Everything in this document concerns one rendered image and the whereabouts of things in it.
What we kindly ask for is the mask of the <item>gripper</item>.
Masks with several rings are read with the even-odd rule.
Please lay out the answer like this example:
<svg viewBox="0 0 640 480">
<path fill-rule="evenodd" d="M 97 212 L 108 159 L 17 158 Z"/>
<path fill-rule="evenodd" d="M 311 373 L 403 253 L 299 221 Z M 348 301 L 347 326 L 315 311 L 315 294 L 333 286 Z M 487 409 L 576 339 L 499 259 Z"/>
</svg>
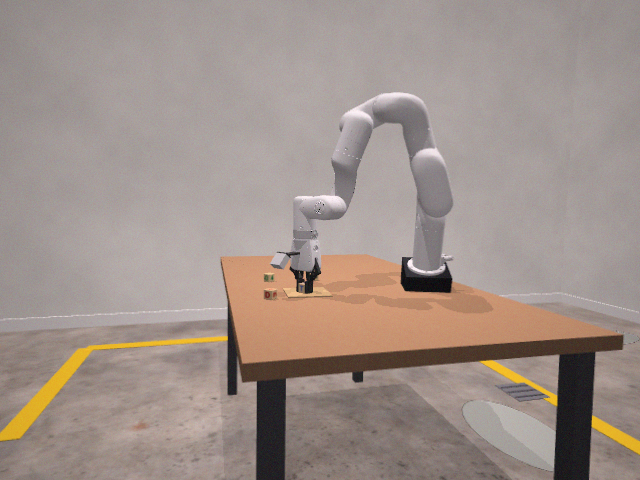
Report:
<svg viewBox="0 0 640 480">
<path fill-rule="evenodd" d="M 296 279 L 296 292 L 299 292 L 299 283 L 305 282 L 305 294 L 313 293 L 313 281 L 321 274 L 321 251 L 319 240 L 317 240 L 317 238 L 293 238 L 291 252 L 300 252 L 299 255 L 290 256 L 291 266 L 289 269 L 293 272 Z M 303 279 L 304 271 L 306 271 L 306 281 Z"/>
</svg>

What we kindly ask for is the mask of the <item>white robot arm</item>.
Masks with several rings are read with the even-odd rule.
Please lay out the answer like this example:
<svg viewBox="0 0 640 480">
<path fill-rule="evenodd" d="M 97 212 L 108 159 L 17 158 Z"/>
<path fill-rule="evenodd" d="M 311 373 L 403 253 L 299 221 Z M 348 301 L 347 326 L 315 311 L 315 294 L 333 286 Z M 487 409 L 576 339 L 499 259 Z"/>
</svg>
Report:
<svg viewBox="0 0 640 480">
<path fill-rule="evenodd" d="M 381 94 L 342 116 L 341 134 L 331 159 L 335 172 L 331 194 L 294 199 L 293 238 L 316 239 L 317 219 L 336 220 L 346 213 L 355 191 L 362 156 L 373 129 L 384 124 L 381 121 L 403 126 L 418 191 L 414 262 L 410 259 L 408 268 L 419 275 L 439 275 L 445 271 L 445 262 L 454 259 L 442 254 L 446 215 L 453 207 L 454 198 L 445 162 L 435 144 L 427 108 L 421 99 L 411 94 Z"/>
</svg>

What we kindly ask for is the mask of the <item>tan flat mat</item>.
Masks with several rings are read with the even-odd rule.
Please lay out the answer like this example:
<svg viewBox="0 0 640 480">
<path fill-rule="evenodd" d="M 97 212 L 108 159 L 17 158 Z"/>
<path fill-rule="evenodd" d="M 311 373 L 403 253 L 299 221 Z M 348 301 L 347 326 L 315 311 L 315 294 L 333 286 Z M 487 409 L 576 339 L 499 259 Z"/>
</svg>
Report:
<svg viewBox="0 0 640 480">
<path fill-rule="evenodd" d="M 283 288 L 288 298 L 312 298 L 312 297 L 333 297 L 324 287 L 313 287 L 313 293 L 303 294 L 296 292 L 296 288 Z"/>
</svg>

